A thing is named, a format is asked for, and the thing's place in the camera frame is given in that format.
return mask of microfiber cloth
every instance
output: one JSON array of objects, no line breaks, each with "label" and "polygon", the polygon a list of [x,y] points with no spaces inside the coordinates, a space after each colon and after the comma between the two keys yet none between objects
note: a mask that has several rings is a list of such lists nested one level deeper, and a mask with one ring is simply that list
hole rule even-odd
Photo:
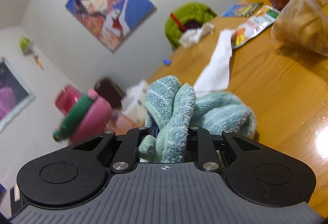
[{"label": "microfiber cloth", "polygon": [[166,76],[149,86],[144,106],[148,111],[145,126],[149,128],[155,122],[160,129],[157,138],[147,135],[139,145],[145,162],[181,162],[190,126],[217,135],[230,129],[254,138],[253,111],[230,92],[214,92],[196,99],[193,87],[181,86],[175,76]]},{"label": "microfiber cloth", "polygon": [[151,135],[143,139],[138,148],[142,159],[156,163],[182,161],[195,101],[194,89],[189,84],[181,87],[175,76],[150,85],[144,103],[148,111],[146,126],[155,121],[160,132],[156,139]]}]

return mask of framed picture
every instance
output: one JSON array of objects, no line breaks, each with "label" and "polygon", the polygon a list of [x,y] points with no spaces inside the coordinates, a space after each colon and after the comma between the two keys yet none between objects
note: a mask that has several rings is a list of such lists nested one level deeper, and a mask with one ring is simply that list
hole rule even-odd
[{"label": "framed picture", "polygon": [[69,0],[66,9],[114,52],[155,7],[149,0]]},{"label": "framed picture", "polygon": [[0,60],[0,132],[29,103],[35,95],[20,79],[5,58]]}]

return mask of white paper towel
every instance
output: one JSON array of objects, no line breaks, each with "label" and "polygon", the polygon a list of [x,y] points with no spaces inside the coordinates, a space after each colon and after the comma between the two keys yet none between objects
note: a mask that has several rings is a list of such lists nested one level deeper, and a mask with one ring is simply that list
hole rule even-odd
[{"label": "white paper towel", "polygon": [[190,48],[200,42],[209,33],[213,33],[214,25],[204,23],[201,28],[187,30],[179,39],[179,43],[185,48]]},{"label": "white paper towel", "polygon": [[225,90],[229,85],[229,62],[232,56],[231,36],[234,30],[222,30],[209,64],[194,84],[196,96]]}]

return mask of ribbed gray surface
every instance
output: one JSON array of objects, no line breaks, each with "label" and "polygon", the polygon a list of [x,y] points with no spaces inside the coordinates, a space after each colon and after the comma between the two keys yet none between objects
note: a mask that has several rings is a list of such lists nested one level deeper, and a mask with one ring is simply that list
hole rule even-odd
[{"label": "ribbed gray surface", "polygon": [[67,210],[27,206],[13,224],[319,224],[323,218],[305,202],[264,207],[235,195],[216,173],[193,163],[138,164],[112,177],[94,200]]}]

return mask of snack package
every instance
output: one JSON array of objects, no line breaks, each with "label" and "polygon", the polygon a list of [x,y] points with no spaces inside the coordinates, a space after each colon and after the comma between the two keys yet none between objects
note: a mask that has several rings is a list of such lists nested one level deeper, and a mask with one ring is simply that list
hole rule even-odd
[{"label": "snack package", "polygon": [[328,0],[290,0],[271,36],[276,43],[328,56]]},{"label": "snack package", "polygon": [[231,5],[221,17],[250,17],[263,2]]},{"label": "snack package", "polygon": [[231,36],[232,49],[244,45],[248,40],[256,37],[264,29],[274,23],[279,11],[265,5],[255,16],[250,17],[247,22],[239,25]]}]

